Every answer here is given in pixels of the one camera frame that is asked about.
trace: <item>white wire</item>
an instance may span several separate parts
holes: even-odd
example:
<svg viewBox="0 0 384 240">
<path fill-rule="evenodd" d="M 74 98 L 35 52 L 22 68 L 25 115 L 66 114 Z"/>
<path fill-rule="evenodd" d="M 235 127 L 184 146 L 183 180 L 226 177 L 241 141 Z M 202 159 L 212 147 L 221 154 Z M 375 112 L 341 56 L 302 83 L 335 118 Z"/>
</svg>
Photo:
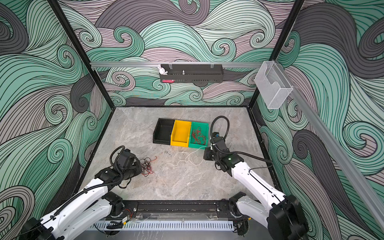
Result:
<svg viewBox="0 0 384 240">
<path fill-rule="evenodd" d="M 179 164 L 179 162 L 181 162 L 181 161 L 183 161 L 183 162 L 185 162 L 185 163 L 190 162 L 190 163 L 192 163 L 192 165 L 199 166 L 200 164 L 203 163 L 204 159 L 201 161 L 201 163 L 199 163 L 199 164 L 194 164 L 194 163 L 191 161 L 190 157 L 189 157 L 189 156 L 190 156 L 192 153 L 194 153 L 194 152 L 191 152 L 190 154 L 188 154 L 188 156 L 185 157 L 185 160 L 179 160 L 179 161 L 177 162 L 176 165 L 173 165 L 172 163 L 169 163 L 169 162 L 166 163 L 166 164 L 164 164 L 164 165 L 163 165 L 163 169 L 162 169 L 159 173 L 154 173 L 154 172 L 153 172 L 153 174 L 155 174 L 156 176 L 157 176 L 157 175 L 160 175 L 160 174 L 164 171 L 164 168 L 165 168 L 166 165 L 170 164 L 170 165 L 172 165 L 173 167 L 177 167 L 178 164 Z"/>
</svg>

